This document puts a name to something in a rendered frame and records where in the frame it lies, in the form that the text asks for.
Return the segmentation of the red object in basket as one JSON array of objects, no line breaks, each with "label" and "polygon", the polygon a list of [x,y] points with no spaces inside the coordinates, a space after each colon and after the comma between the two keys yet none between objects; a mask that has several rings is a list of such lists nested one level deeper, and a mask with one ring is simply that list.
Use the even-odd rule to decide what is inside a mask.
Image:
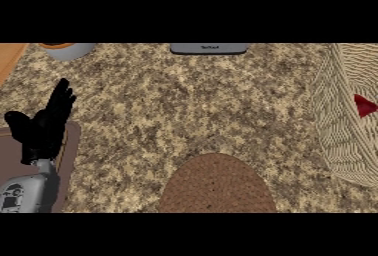
[{"label": "red object in basket", "polygon": [[378,104],[373,103],[372,101],[369,101],[358,94],[354,95],[354,103],[355,103],[357,112],[358,112],[360,117],[364,117],[378,111]]}]

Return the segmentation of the grey bowl with orange rim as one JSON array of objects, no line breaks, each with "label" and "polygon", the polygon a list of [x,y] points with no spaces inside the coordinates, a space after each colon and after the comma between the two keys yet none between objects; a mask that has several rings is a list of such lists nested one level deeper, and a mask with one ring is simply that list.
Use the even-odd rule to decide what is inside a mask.
[{"label": "grey bowl with orange rim", "polygon": [[94,43],[39,43],[47,54],[59,61],[70,61],[81,58],[94,48]]}]

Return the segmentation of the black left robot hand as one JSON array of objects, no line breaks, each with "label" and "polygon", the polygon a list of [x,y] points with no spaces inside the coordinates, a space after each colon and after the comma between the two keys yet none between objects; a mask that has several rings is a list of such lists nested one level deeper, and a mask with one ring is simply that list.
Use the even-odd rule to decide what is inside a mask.
[{"label": "black left robot hand", "polygon": [[62,78],[47,105],[32,118],[19,111],[6,112],[4,121],[11,137],[22,144],[20,163],[23,165],[31,165],[38,159],[53,160],[56,158],[75,99],[69,81]]}]

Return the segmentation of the pale wicker basket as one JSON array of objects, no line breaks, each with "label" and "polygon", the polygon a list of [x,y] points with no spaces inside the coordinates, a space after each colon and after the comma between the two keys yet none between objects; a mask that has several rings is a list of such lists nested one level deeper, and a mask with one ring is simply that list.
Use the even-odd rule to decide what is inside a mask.
[{"label": "pale wicker basket", "polygon": [[311,84],[326,165],[341,179],[378,187],[378,111],[361,117],[354,95],[378,105],[378,43],[332,43]]}]

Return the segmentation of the pale wooden board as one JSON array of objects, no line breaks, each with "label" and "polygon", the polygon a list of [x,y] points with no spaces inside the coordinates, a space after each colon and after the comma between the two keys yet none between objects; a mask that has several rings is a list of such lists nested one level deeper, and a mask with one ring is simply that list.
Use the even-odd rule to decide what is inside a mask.
[{"label": "pale wooden board", "polygon": [[28,43],[0,43],[0,86],[23,55]]}]

